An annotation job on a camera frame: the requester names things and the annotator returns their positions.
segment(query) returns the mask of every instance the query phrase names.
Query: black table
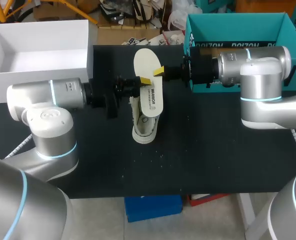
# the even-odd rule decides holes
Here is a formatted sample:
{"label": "black table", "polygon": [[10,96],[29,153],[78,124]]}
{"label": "black table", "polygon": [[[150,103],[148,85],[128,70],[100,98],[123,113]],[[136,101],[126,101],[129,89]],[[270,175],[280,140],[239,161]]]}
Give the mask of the black table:
{"label": "black table", "polygon": [[[94,78],[135,76],[139,46],[94,46]],[[182,46],[151,49],[162,65],[177,66]],[[165,194],[277,192],[296,175],[296,143],[290,130],[254,130],[241,123],[239,93],[192,94],[181,81],[164,83],[164,110],[156,139],[132,137],[132,112],[124,99],[117,119],[105,110],[73,112],[79,165],[50,183],[70,198]],[[296,92],[283,92],[284,97]],[[29,128],[0,104],[0,158]],[[33,147],[33,142],[24,150]]]}

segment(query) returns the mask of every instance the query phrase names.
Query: plastic bag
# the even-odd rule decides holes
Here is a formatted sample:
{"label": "plastic bag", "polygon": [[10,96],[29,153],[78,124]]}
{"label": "plastic bag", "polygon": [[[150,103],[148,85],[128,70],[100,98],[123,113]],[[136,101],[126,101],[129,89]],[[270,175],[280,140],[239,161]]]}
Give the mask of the plastic bag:
{"label": "plastic bag", "polygon": [[188,14],[202,14],[203,10],[192,0],[172,0],[172,10],[168,20],[168,29],[173,24],[180,30],[186,30]]}

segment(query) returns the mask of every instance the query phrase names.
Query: blue crate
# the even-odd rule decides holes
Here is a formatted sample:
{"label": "blue crate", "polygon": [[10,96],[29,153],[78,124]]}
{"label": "blue crate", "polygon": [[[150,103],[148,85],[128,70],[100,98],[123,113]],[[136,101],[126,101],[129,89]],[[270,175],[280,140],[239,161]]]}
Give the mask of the blue crate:
{"label": "blue crate", "polygon": [[124,207],[128,222],[179,214],[183,202],[179,195],[125,197]]}

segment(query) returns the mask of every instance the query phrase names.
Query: white shoe box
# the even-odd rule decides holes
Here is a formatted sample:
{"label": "white shoe box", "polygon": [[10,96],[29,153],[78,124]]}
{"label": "white shoe box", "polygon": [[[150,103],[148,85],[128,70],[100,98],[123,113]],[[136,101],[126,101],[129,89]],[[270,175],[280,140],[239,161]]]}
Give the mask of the white shoe box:
{"label": "white shoe box", "polygon": [[93,77],[88,20],[0,24],[0,103],[13,84]]}

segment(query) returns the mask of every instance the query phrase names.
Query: yellow tripod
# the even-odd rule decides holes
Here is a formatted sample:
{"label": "yellow tripod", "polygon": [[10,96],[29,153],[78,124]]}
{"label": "yellow tripod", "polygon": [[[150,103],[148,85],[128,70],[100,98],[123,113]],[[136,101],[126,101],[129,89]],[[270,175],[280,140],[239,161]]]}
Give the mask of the yellow tripod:
{"label": "yellow tripod", "polygon": [[[74,5],[70,4],[66,0],[40,0],[40,1],[41,2],[59,2],[59,3],[62,3],[65,6],[67,6],[68,8],[70,8],[71,10],[75,11],[77,14],[80,14],[81,16],[83,16],[85,19],[88,19],[93,24],[98,23],[98,21],[96,19],[94,19],[91,16],[89,16],[88,14],[84,13],[83,11],[81,11],[80,9],[75,7]],[[18,11],[20,11],[22,8],[24,8],[25,6],[30,4],[32,2],[32,0],[26,0],[26,2],[22,6],[18,7],[15,11],[13,11],[12,13],[7,15],[11,5],[13,4],[13,2],[14,2],[14,0],[8,0],[5,7],[4,7],[4,9],[2,8],[2,6],[0,4],[0,22],[5,23],[7,18],[14,15]]]}

